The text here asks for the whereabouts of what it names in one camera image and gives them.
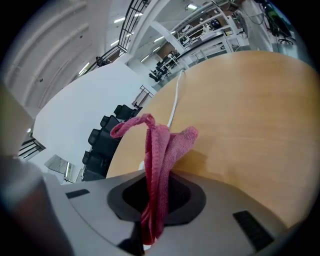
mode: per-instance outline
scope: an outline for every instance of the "round table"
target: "round table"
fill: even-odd
[[[167,124],[177,77],[139,115]],[[317,72],[273,52],[223,54],[188,69],[170,127],[199,131],[174,170],[231,184],[290,227],[306,217],[319,184],[320,92]],[[122,138],[107,178],[134,172],[144,159],[146,125]]]

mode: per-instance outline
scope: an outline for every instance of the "white wall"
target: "white wall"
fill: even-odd
[[[63,88],[39,112],[33,136],[48,150],[76,166],[83,166],[92,129],[103,116],[114,115],[117,105],[131,103],[144,86],[156,91],[121,62],[95,69]]]
[[[160,58],[156,53],[153,53],[144,62],[142,62],[142,64],[149,70],[155,70],[158,62],[162,62],[162,58]]]
[[[157,82],[149,77],[149,73],[151,73],[150,70],[153,71],[156,69],[156,65],[160,61],[162,61],[162,59],[154,53],[143,62],[134,58],[128,62],[127,66],[137,73],[147,85],[154,86]]]
[[[44,149],[40,153],[32,157],[28,162],[34,163],[43,173],[48,172],[48,167],[45,166],[45,163],[54,156],[49,149]]]
[[[151,73],[151,71],[143,65],[140,60],[132,59],[128,62],[127,66],[140,77],[143,81],[143,85],[149,85],[152,87],[157,84],[155,80],[149,77],[149,73]]]

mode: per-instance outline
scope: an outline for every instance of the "ceiling light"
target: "ceiling light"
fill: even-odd
[[[113,42],[112,44],[110,44],[110,46],[114,46],[115,44],[117,44],[119,42],[119,40]]]
[[[134,33],[135,33],[135,32],[129,33],[129,34],[127,34],[125,37],[127,38],[127,37],[133,35]]]
[[[153,42],[155,43],[156,41],[159,41],[159,40],[161,40],[162,38],[164,38],[164,36],[161,36],[161,37],[157,38],[157,39],[154,40]]]
[[[195,9],[198,8],[198,7],[196,7],[195,5],[193,5],[192,3],[190,3],[187,7],[188,7],[189,9],[192,9],[192,10],[195,10]]]
[[[88,62],[87,64],[85,64],[85,66],[80,70],[79,75],[82,73],[82,71],[84,71],[86,69],[86,67],[88,67],[90,64],[90,62]]]
[[[146,57],[144,57],[143,58],[143,60],[141,60],[141,62],[143,62],[146,58],[148,58],[149,57],[149,55],[147,55]]]
[[[122,22],[126,19],[126,17],[123,17],[123,18],[118,18],[114,21],[114,23],[117,23],[117,22]]]

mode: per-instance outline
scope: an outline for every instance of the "white ceiling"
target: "white ceiling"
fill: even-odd
[[[18,102],[41,109],[87,62],[110,49],[122,26],[114,20],[126,15],[130,2],[52,0],[38,10],[1,64],[1,78]],[[104,45],[98,51],[100,35]]]

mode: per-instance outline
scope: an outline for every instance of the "black rubber pad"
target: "black rubber pad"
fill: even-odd
[[[165,226],[183,225],[191,222],[204,209],[206,194],[202,188],[174,173],[168,178],[168,214]],[[146,174],[134,177],[110,190],[107,203],[119,219],[140,222],[149,195]]]
[[[88,193],[90,193],[88,190],[80,189],[80,190],[76,190],[76,191],[65,193],[65,195],[66,195],[66,197],[68,199],[71,199],[71,198],[76,198],[76,197],[83,196],[83,195],[88,194]]]
[[[236,212],[233,217],[257,252],[274,241],[265,228],[247,210]]]

